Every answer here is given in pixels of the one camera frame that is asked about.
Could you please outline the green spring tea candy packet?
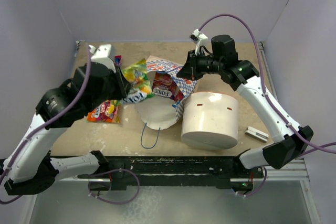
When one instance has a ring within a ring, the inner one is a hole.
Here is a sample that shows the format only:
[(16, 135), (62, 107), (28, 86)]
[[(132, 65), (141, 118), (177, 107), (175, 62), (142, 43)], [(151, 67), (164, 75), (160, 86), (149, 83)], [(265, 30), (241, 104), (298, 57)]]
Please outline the green spring tea candy packet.
[(131, 88), (127, 96), (118, 102), (120, 105), (136, 104), (154, 97), (144, 58), (124, 68), (122, 73)]

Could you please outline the red berry candy packet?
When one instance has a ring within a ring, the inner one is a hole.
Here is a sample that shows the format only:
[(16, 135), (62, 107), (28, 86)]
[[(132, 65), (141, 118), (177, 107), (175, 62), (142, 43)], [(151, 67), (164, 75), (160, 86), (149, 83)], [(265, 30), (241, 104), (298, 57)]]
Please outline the red berry candy packet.
[(152, 90), (155, 95), (179, 102), (184, 98), (173, 78), (168, 73), (156, 72)]

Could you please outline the purple snack packet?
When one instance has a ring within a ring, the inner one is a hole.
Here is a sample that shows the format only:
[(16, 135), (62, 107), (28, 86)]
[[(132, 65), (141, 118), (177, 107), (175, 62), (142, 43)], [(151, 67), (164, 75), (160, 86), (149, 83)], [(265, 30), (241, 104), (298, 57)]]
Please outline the purple snack packet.
[(121, 66), (121, 59), (122, 59), (122, 56), (121, 55), (116, 55), (114, 57), (114, 63), (117, 65), (117, 66)]

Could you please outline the orange fruit candy packet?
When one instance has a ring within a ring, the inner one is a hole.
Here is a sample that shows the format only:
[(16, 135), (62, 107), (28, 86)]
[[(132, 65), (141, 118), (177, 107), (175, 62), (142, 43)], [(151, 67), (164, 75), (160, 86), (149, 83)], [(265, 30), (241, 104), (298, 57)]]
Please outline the orange fruit candy packet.
[(120, 123), (118, 115), (120, 103), (106, 100), (87, 114), (87, 121), (92, 123)]

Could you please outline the blue checkered paper bag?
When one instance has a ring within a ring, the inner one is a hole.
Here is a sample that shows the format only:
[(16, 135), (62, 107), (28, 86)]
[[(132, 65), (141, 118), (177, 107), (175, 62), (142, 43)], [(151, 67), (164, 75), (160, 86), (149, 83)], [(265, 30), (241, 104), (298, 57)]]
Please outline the blue checkered paper bag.
[(161, 130), (168, 129), (174, 125), (183, 116), (184, 103), (195, 91), (197, 81), (177, 78), (176, 74), (182, 66), (156, 56), (148, 57), (146, 60), (146, 67), (151, 86), (153, 85), (153, 79), (156, 72), (168, 73), (184, 95), (184, 98), (181, 101), (175, 102), (169, 98), (154, 94), (154, 97), (135, 105), (136, 111), (140, 115), (142, 122), (145, 124), (144, 128), (148, 127), (160, 132)]

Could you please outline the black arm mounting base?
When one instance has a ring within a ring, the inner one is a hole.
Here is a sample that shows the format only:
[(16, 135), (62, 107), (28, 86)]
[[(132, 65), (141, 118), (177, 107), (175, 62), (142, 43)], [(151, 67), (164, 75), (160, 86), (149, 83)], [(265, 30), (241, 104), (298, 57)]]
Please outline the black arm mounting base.
[(233, 156), (108, 156), (92, 175), (80, 178), (106, 179), (111, 190), (128, 186), (215, 187), (252, 190), (252, 179), (263, 178), (261, 167), (245, 169)]

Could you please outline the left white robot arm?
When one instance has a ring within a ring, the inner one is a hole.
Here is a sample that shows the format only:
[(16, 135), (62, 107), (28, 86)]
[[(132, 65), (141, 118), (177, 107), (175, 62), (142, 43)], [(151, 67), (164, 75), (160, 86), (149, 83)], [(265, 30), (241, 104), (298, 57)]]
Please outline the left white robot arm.
[(36, 195), (54, 182), (77, 175), (104, 177), (110, 167), (100, 151), (68, 158), (52, 158), (56, 140), (77, 120), (106, 100), (121, 100), (131, 85), (119, 66), (111, 70), (93, 62), (78, 67), (72, 78), (48, 90), (36, 106), (31, 126), (19, 146), (1, 160), (1, 179), (10, 196)]

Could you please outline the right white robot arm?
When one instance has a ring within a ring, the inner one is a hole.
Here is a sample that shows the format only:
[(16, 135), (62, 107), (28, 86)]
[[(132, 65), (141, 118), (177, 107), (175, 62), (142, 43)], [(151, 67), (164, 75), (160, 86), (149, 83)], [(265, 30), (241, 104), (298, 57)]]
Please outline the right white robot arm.
[(236, 157), (234, 173), (246, 177), (252, 168), (271, 166), (281, 169), (299, 157), (307, 148), (301, 140), (310, 141), (313, 130), (300, 126), (272, 96), (261, 82), (261, 75), (248, 60), (240, 60), (235, 42), (229, 35), (217, 35), (211, 39), (212, 52), (205, 49), (208, 38), (198, 30), (190, 35), (196, 48), (188, 52), (187, 60), (177, 77), (198, 80), (205, 74), (218, 74), (222, 81), (243, 97), (263, 121), (272, 144), (244, 151)]

